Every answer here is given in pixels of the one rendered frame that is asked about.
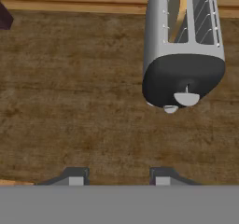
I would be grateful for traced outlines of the grey toaster knob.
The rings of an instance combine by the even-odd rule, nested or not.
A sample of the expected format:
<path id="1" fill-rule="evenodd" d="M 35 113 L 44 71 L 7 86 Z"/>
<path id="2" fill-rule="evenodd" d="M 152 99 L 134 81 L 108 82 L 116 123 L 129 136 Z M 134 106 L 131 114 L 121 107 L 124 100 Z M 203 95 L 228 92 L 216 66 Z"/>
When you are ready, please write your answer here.
<path id="1" fill-rule="evenodd" d="M 177 105 L 165 105 L 163 107 L 163 110 L 167 113 L 167 114 L 174 114 L 177 110 L 178 110 L 178 106 Z"/>

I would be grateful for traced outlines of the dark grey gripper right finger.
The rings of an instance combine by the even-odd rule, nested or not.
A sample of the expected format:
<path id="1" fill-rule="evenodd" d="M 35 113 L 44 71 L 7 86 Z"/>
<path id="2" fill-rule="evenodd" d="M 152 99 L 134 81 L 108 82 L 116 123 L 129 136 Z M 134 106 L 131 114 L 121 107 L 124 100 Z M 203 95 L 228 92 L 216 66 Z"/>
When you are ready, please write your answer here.
<path id="1" fill-rule="evenodd" d="M 174 168 L 171 167 L 150 167 L 149 184 L 153 186 L 200 186 L 200 183 L 180 175 Z"/>

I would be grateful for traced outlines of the dark purple object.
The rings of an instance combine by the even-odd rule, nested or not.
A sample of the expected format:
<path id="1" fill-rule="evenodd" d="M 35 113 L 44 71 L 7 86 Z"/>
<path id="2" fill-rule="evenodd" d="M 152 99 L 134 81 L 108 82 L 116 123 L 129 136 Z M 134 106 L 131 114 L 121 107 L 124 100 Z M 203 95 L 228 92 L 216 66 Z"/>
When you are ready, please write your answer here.
<path id="1" fill-rule="evenodd" d="M 0 2 L 0 29 L 9 30 L 14 19 L 7 8 Z"/>

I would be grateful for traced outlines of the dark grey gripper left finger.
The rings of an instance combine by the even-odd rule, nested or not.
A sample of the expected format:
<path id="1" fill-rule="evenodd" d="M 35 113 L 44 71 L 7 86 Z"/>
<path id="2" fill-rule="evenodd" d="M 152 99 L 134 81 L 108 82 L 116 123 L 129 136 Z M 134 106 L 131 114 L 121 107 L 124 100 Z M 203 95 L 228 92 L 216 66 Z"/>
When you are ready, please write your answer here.
<path id="1" fill-rule="evenodd" d="M 61 174 L 38 183 L 41 186 L 86 186 L 90 184 L 88 167 L 67 167 Z"/>

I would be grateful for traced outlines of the slice of bread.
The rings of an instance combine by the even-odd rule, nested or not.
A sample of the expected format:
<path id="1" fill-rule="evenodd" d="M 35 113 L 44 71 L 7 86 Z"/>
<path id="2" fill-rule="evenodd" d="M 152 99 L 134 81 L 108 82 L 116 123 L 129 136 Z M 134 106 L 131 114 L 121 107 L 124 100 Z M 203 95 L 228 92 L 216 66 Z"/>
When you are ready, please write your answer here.
<path id="1" fill-rule="evenodd" d="M 187 0 L 168 0 L 168 41 L 174 43 L 187 10 Z"/>

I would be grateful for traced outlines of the silver and black toaster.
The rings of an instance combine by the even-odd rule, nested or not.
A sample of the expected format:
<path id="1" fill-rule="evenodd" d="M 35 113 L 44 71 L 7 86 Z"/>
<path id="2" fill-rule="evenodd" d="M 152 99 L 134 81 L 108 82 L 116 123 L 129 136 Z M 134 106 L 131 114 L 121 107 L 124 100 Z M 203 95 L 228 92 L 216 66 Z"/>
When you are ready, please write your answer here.
<path id="1" fill-rule="evenodd" d="M 146 9 L 142 93 L 146 102 L 163 109 L 183 106 L 176 92 L 203 99 L 225 74 L 225 53 L 217 0 L 187 0 L 176 41 L 168 41 L 168 0 L 148 0 Z"/>

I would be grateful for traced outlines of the grey toaster lever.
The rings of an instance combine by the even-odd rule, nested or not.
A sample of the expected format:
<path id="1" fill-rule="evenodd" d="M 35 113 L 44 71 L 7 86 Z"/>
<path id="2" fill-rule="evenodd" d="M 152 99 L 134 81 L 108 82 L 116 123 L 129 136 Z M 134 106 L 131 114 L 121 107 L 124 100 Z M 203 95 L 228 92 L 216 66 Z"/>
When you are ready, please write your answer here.
<path id="1" fill-rule="evenodd" d="M 186 86 L 184 92 L 176 92 L 174 97 L 178 103 L 183 106 L 194 106 L 200 100 L 200 95 L 189 91 L 189 85 Z"/>

